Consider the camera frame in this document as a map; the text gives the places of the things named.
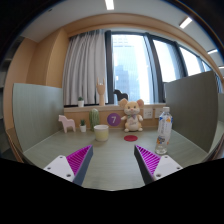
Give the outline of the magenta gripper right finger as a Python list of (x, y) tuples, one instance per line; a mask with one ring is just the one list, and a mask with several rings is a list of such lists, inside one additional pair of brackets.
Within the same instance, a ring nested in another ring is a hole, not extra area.
[(152, 183), (182, 169), (170, 156), (159, 156), (138, 145), (134, 146), (134, 155), (145, 184)]

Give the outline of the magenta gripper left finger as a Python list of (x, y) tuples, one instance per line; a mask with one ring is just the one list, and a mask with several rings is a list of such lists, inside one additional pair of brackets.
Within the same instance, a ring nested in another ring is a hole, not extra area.
[(59, 155), (44, 170), (81, 186), (93, 156), (93, 146), (85, 146), (68, 156)]

